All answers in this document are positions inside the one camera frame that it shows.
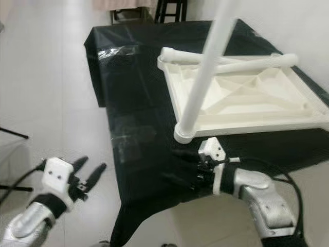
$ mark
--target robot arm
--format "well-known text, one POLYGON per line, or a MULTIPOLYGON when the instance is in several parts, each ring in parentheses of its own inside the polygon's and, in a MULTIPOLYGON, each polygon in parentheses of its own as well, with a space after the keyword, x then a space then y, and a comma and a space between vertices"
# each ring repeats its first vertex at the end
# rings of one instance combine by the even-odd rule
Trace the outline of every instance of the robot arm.
POLYGON ((203 141, 198 152, 203 162, 217 162, 211 168, 213 193, 229 193, 247 204, 264 247, 307 247, 303 236, 296 233, 297 223, 289 205, 277 193, 269 176, 230 165, 239 162, 239 158, 222 162, 226 154, 216 137, 203 141))
POLYGON ((86 182, 80 182, 75 173, 87 157, 70 164, 59 158, 45 162, 42 178, 43 192, 36 196, 27 209, 16 216, 6 227, 0 247, 42 246, 56 219, 73 209, 77 199, 85 201, 87 193, 96 185, 106 165, 102 164, 86 182))

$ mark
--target white pipe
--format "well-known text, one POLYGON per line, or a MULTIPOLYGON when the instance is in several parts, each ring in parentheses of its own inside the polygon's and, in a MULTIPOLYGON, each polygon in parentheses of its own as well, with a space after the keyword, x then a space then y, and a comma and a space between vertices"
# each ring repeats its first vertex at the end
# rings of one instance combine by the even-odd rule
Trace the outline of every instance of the white pipe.
POLYGON ((264 69, 270 67, 292 67, 297 63, 298 63, 297 55, 285 54, 279 57, 218 65, 215 70, 215 73, 222 74, 222 73, 230 73, 230 72, 241 72, 241 71, 264 69))
POLYGON ((215 72, 218 58, 224 54, 231 37, 239 2, 240 0, 220 1, 216 20, 211 25, 205 43, 200 70, 181 119, 175 126, 174 138, 179 143, 189 143, 196 133, 194 125, 215 72))
MULTIPOLYGON (((161 50, 161 61, 166 63, 171 62, 186 62, 186 63, 200 63, 202 60, 203 54, 175 50, 170 47, 163 47, 161 50)), ((229 64, 229 63, 237 63, 241 62, 241 60, 219 57, 219 64, 229 64)))

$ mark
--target table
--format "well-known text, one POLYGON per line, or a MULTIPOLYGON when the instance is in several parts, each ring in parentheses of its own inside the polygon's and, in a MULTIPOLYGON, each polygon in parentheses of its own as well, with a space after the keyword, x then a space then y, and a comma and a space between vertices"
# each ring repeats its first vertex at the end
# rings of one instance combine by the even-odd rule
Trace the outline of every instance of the table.
MULTIPOLYGON (((157 68, 162 47, 201 53, 211 22, 182 22, 94 27, 86 42, 90 75, 99 107, 106 107, 112 136, 121 209, 111 246, 123 246, 151 215, 212 193, 168 183, 164 173, 186 183, 196 181, 196 165, 172 155, 172 149, 197 151, 173 139, 176 124, 163 72, 157 68)), ((225 55, 269 55, 279 52, 239 20, 225 55)), ((303 71, 294 71, 329 105, 328 94, 303 71)), ((329 133, 321 129, 219 136, 229 157, 255 156, 287 171, 329 159, 329 133)), ((256 163, 245 169, 269 175, 276 170, 256 163)))

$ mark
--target black wire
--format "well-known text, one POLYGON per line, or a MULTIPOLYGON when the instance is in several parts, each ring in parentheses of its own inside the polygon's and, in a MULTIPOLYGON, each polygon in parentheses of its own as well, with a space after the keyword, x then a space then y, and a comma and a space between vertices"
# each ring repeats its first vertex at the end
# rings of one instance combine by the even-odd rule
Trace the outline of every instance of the black wire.
POLYGON ((220 164, 224 164, 224 163, 228 163, 228 162, 230 162, 230 159, 229 159, 229 158, 226 158, 226 159, 221 160, 221 161, 216 161, 216 160, 209 159, 207 162, 208 162, 208 164, 209 164, 212 168, 214 168, 215 166, 218 166, 218 165, 220 165, 220 164))
POLYGON ((283 182, 283 183, 287 183, 291 185, 291 182, 289 180, 285 180, 285 179, 277 179, 277 178, 273 178, 274 181, 279 181, 279 182, 283 182))
POLYGON ((290 185, 293 186, 297 198, 298 198, 298 207, 299 207, 299 213, 298 213, 298 220, 297 220, 297 224, 296 224, 296 229, 294 232, 295 236, 298 236, 300 238, 304 237, 304 205, 303 205, 303 198, 302 198, 302 193, 298 187, 298 185, 296 184, 296 182, 294 181, 294 179, 286 172, 284 171, 280 166, 276 165, 276 164, 272 164, 270 162, 267 162, 265 160, 262 160, 260 158, 255 158, 255 157, 242 157, 240 158, 240 160, 243 161, 255 161, 255 162, 259 162, 262 164, 265 164, 267 166, 273 166, 275 167, 278 171, 280 171, 287 179, 287 180, 282 180, 282 179, 275 179, 276 181, 280 181, 280 182, 285 182, 285 183, 289 183, 290 185))
POLYGON ((25 178, 27 178, 28 176, 30 176, 32 173, 34 173, 35 171, 43 171, 45 169, 46 166, 46 161, 47 160, 43 160, 41 161, 41 163, 39 165, 37 165, 35 168, 33 168, 32 170, 26 172, 23 176, 21 176, 15 183, 13 183, 6 191, 6 193, 0 197, 0 207, 2 206, 3 202, 8 198, 8 196, 10 195, 10 193, 12 193, 12 191, 18 186, 18 184, 20 184, 25 178))
POLYGON ((13 183, 13 185, 11 185, 8 190, 6 191, 6 193, 0 198, 0 207, 2 206, 3 202, 8 198, 8 196, 10 195, 10 193, 12 193, 12 191, 17 187, 18 184, 20 184, 25 178, 27 178, 28 176, 30 176, 32 173, 34 173, 35 171, 37 171, 37 167, 35 167, 34 169, 26 172, 23 176, 21 176, 15 183, 13 183))

